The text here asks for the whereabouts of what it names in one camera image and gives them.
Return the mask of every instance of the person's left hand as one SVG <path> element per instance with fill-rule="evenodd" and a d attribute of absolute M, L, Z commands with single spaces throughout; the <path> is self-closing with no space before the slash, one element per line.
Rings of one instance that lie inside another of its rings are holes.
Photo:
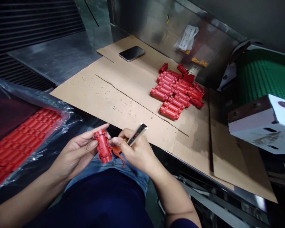
<path fill-rule="evenodd" d="M 55 181 L 70 181 L 76 177 L 97 154 L 98 141 L 93 139 L 94 132 L 108 127 L 106 123 L 72 138 L 47 172 Z"/>

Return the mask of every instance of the smartphone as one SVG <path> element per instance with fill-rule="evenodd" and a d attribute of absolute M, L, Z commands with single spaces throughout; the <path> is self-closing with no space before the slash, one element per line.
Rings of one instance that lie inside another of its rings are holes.
<path fill-rule="evenodd" d="M 145 50 L 143 50 L 142 48 L 134 46 L 119 53 L 119 56 L 122 57 L 127 62 L 131 62 L 132 60 L 137 59 L 139 56 L 142 56 L 145 53 L 146 53 Z"/>

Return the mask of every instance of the brown cardboard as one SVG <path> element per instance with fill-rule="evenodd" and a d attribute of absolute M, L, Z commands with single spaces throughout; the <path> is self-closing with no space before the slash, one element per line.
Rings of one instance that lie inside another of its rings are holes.
<path fill-rule="evenodd" d="M 119 56 L 121 51 L 136 45 L 146 51 L 145 55 L 131 62 L 127 62 Z M 177 121 L 173 121 L 159 113 L 162 102 L 150 96 L 151 88 L 155 88 L 157 85 L 156 79 L 159 75 L 159 68 L 167 62 L 170 70 L 178 72 L 176 62 L 134 36 L 124 38 L 97 51 L 111 61 L 110 63 L 108 61 L 100 62 L 102 66 L 99 67 L 103 73 L 99 74 L 99 77 L 111 83 L 119 91 L 131 97 L 158 117 L 168 121 L 186 135 L 190 133 L 194 125 L 192 113 L 195 107 L 193 105 L 183 110 Z"/>
<path fill-rule="evenodd" d="M 229 134 L 223 98 L 212 89 L 209 96 L 214 175 L 277 203 L 258 148 Z"/>
<path fill-rule="evenodd" d="M 195 108 L 193 113 L 195 117 L 194 127 L 189 133 L 189 137 L 180 131 L 178 132 L 174 144 L 173 155 L 210 176 L 227 188 L 234 190 L 232 184 L 213 176 L 210 172 L 208 89 L 205 89 L 205 92 L 203 99 L 205 106 L 200 110 Z"/>
<path fill-rule="evenodd" d="M 148 126 L 148 141 L 173 151 L 178 130 L 95 74 L 94 62 L 51 92 L 51 95 L 121 129 Z"/>

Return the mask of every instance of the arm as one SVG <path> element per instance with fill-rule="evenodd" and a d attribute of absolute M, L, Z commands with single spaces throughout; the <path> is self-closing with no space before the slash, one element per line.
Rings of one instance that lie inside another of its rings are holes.
<path fill-rule="evenodd" d="M 1 204 L 0 227 L 22 227 L 45 210 L 97 154 L 94 132 L 108 126 L 104 124 L 71 139 L 48 171 Z"/>
<path fill-rule="evenodd" d="M 132 147 L 123 140 L 132 134 L 133 130 L 126 128 L 118 137 L 113 138 L 112 142 L 120 147 L 127 161 L 145 172 L 154 182 L 166 212 L 167 226 L 170 227 L 177 219 L 185 218 L 202 227 L 187 192 L 156 158 L 146 136 L 141 136 Z"/>

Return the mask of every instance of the dark blue shirt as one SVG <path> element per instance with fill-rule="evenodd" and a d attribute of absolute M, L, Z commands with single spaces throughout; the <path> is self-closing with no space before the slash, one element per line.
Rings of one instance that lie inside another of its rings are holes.
<path fill-rule="evenodd" d="M 26 227 L 153 227 L 145 210 L 145 196 L 131 178 L 111 168 L 72 185 L 59 203 Z M 197 226 L 187 219 L 171 227 Z"/>

